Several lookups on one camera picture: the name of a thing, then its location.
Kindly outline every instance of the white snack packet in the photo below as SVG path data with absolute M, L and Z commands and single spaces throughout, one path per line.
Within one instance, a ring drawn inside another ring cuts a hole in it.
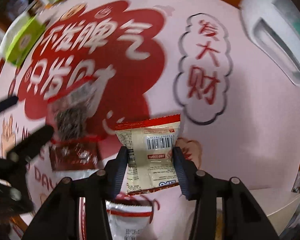
M 116 134 L 129 152 L 129 195 L 178 185 L 172 147 L 178 138 L 179 126 L 179 114 L 116 126 Z
M 151 206 L 128 206 L 106 201 L 106 207 L 113 240 L 137 240 L 152 214 Z

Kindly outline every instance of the green box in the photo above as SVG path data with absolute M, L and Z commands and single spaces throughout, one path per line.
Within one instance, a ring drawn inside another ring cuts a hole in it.
M 35 17 L 30 18 L 26 25 L 13 38 L 6 53 L 6 61 L 21 67 L 30 50 L 44 33 L 45 25 L 40 24 Z

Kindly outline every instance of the dried food bag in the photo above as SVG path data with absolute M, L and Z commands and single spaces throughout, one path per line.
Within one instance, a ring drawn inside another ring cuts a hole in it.
M 64 177 L 82 179 L 96 172 L 99 169 L 97 142 L 100 140 L 98 136 L 65 142 L 51 140 L 51 168 L 56 173 L 57 181 Z
M 46 123 L 52 125 L 56 141 L 68 141 L 86 135 L 86 120 L 96 88 L 87 76 L 48 99 Z
M 137 240 L 149 224 L 152 206 L 129 206 L 106 201 L 113 240 Z
M 129 195 L 178 185 L 171 149 L 178 138 L 179 126 L 180 114 L 116 126 L 118 139 L 129 152 Z

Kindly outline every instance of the cartoon face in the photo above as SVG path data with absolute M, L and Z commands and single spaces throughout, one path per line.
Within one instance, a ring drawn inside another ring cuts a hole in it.
M 82 4 L 77 4 L 76 6 L 73 6 L 70 10 L 68 10 L 66 13 L 64 13 L 61 16 L 60 21 L 64 21 L 64 20 L 71 18 L 76 13 L 78 13 L 80 10 L 82 10 L 86 5 L 87 5 L 86 3 L 82 3 Z

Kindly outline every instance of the black clip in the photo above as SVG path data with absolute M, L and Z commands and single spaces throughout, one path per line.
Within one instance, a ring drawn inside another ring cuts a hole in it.
M 7 218 L 33 210 L 26 185 L 26 164 L 40 153 L 40 149 L 53 135 L 51 126 L 44 126 L 24 139 L 0 158 L 0 179 L 11 187 L 0 183 L 0 218 Z
M 128 149 L 121 147 L 117 157 L 103 170 L 79 180 L 63 178 L 31 221 L 22 240 L 79 239 L 79 198 L 85 197 L 86 239 L 112 240 L 105 199 L 120 193 L 128 165 Z
M 223 199 L 224 240 L 276 240 L 276 231 L 267 216 L 240 181 L 215 179 L 186 160 L 179 147 L 172 149 L 173 164 L 181 192 L 187 200 L 197 200 L 189 240 L 214 240 L 217 197 Z
M 4 110 L 16 105 L 18 102 L 17 96 L 11 96 L 0 102 L 0 113 Z

